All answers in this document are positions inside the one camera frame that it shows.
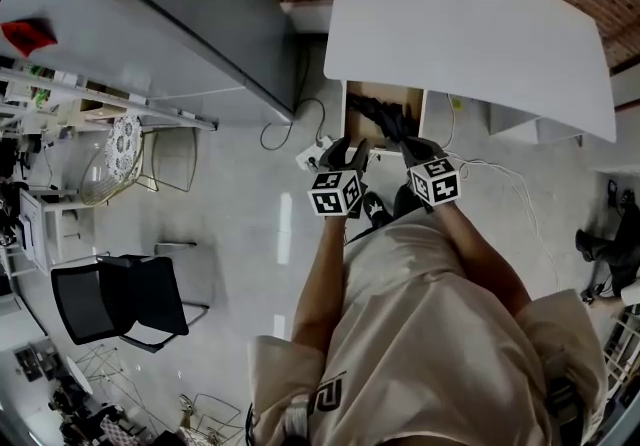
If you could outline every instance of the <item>office chair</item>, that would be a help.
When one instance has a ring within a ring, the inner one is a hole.
[[[168,257],[98,256],[96,260],[51,271],[58,311],[76,345],[119,336],[156,353],[177,336],[189,334],[189,326],[209,310],[207,305],[180,299]],[[187,323],[183,306],[198,307],[201,312]],[[171,336],[160,343],[143,343],[126,335],[136,322]]]

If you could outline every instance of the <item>white floor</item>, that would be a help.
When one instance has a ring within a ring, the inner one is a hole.
[[[337,137],[341,85],[324,79],[323,61],[323,46],[316,45],[305,96],[324,102],[323,133]],[[588,224],[592,210],[602,204],[602,177],[587,169],[575,140],[526,146],[489,138],[485,112],[480,103],[462,100],[462,108],[456,110],[451,150],[464,158],[482,158],[520,172],[544,243],[527,217],[522,186],[523,200],[511,180],[492,168],[470,167],[460,207],[513,265],[533,297],[564,288],[582,290],[592,267],[575,250],[573,238],[576,229]],[[150,253],[158,240],[199,245],[197,251],[182,254],[186,268],[180,270],[179,282],[183,298],[211,304],[207,317],[189,336],[178,338],[155,355],[120,341],[109,343],[117,346],[124,374],[135,383],[147,410],[157,417],[153,423],[158,431],[163,424],[177,426],[181,393],[191,397],[205,393],[246,410],[247,342],[259,334],[277,333],[281,317],[288,337],[322,229],[322,220],[312,213],[307,197],[313,176],[302,172],[294,158],[313,142],[320,117],[317,105],[305,105],[289,141],[275,152],[260,147],[261,128],[222,124],[217,132],[199,134],[197,171],[189,194],[166,187],[151,193],[134,186],[109,206],[81,214],[81,240],[74,252],[83,248],[91,253],[94,247],[112,255]],[[430,95],[425,121],[426,136],[446,142],[451,128],[446,96]],[[285,128],[274,127],[265,134],[265,143],[278,144],[285,133]],[[158,153],[162,175],[178,184],[185,183],[192,160],[188,139],[176,137],[159,144],[163,146]],[[77,186],[98,140],[85,137],[53,147],[48,157],[54,183],[62,177],[63,185]],[[32,182],[47,183],[49,172],[42,157],[33,174]],[[517,176],[512,177],[520,184]],[[387,157],[371,163],[365,182],[391,202],[404,178],[401,158]],[[350,224],[348,236],[365,226],[364,218]],[[48,278],[37,272],[23,277],[20,285],[60,351],[72,358],[84,355],[87,347],[73,345],[64,330]],[[606,335],[607,319],[599,315],[594,321]],[[105,387],[113,391],[109,398],[133,407],[117,388]],[[97,385],[96,392],[100,398],[107,397]]]

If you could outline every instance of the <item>white desk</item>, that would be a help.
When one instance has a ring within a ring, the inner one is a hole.
[[[324,72],[508,107],[492,133],[616,138],[595,21],[562,0],[334,0]]]
[[[68,263],[64,261],[64,252],[62,242],[64,234],[62,231],[62,212],[64,210],[75,210],[80,208],[88,208],[80,200],[71,202],[48,203],[42,199],[42,196],[57,195],[60,197],[77,195],[77,190],[20,190],[20,217],[30,225],[25,227],[25,251],[27,257],[32,255],[34,264],[45,274],[49,275],[54,265]],[[46,213],[53,212],[55,219],[55,233],[57,243],[57,259],[55,262],[51,260],[48,249],[47,232],[46,232]]]

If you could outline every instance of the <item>open drawer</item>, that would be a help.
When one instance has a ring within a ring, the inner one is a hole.
[[[411,117],[418,122],[418,136],[422,136],[427,91],[402,87],[399,85],[386,85],[382,83],[368,83],[356,81],[342,82],[342,120],[340,124],[340,136],[351,136],[351,148],[356,148],[362,139],[369,140],[372,153],[400,155],[399,146],[393,144],[382,135],[382,130],[373,121],[367,119],[360,112],[347,110],[347,94],[357,94],[370,98],[376,98],[381,103],[398,103],[407,115],[411,110]]]

